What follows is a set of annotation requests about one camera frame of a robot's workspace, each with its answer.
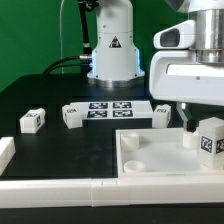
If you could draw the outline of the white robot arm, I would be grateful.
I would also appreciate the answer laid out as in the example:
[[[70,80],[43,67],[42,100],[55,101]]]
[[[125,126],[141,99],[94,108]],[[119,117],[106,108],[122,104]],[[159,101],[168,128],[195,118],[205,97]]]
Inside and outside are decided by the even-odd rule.
[[[165,0],[188,19],[155,34],[149,91],[157,100],[177,104],[224,106],[224,0]],[[144,76],[133,43],[130,0],[84,0],[97,18],[90,83],[126,87]]]

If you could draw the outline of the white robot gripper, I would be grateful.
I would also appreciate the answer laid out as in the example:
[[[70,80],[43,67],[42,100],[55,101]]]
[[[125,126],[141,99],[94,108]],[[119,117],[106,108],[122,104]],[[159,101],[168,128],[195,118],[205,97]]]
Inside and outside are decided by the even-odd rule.
[[[196,23],[187,20],[155,34],[158,52],[150,64],[149,91],[154,99],[176,101],[187,132],[196,131],[189,103],[224,106],[224,63],[198,61],[192,49]]]

